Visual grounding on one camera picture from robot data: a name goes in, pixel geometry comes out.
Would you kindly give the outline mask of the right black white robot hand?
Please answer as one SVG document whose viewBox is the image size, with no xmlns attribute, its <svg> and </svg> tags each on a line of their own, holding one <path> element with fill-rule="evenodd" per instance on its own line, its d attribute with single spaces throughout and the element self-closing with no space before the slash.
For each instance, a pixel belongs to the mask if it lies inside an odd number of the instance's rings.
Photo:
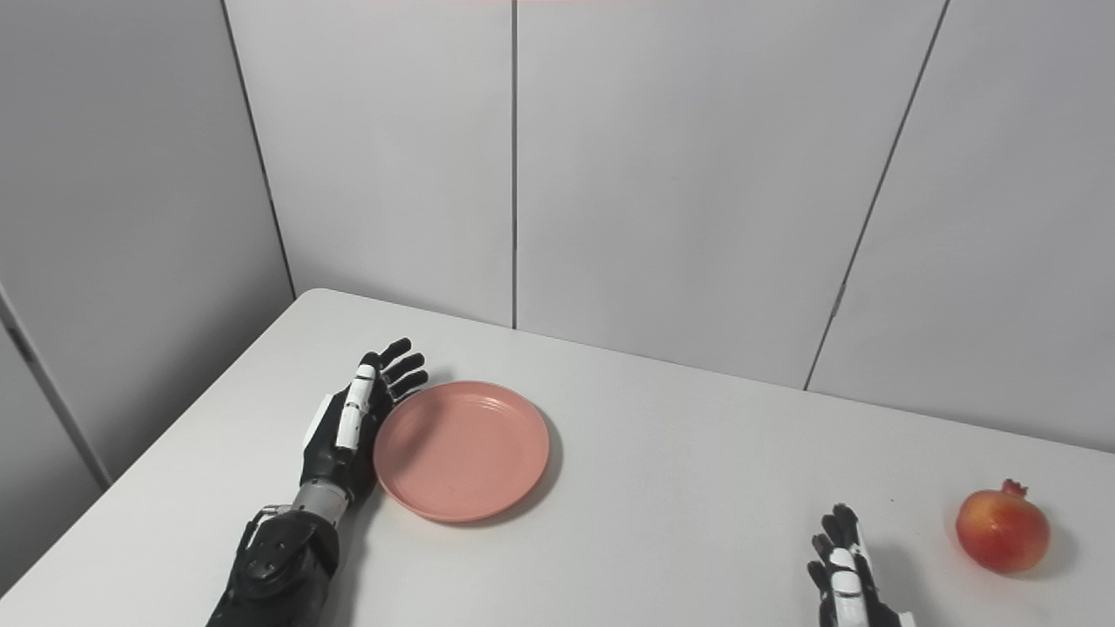
<svg viewBox="0 0 1115 627">
<path fill-rule="evenodd" d="M 834 504 L 821 517 L 821 533 L 811 543 L 817 554 L 808 573 L 820 591 L 820 626 L 917 626 L 913 614 L 880 599 L 859 517 L 847 504 Z"/>
</svg>

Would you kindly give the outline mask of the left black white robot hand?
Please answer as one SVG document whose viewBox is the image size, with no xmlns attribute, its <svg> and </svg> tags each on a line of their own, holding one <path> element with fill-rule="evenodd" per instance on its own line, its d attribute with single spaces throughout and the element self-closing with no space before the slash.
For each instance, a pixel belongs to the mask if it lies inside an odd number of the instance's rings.
<svg viewBox="0 0 1115 627">
<path fill-rule="evenodd" d="M 343 390 L 326 397 L 303 448 L 299 488 L 334 489 L 346 503 L 374 489 L 374 444 L 382 422 L 429 382 L 410 338 L 366 353 Z"/>
</svg>

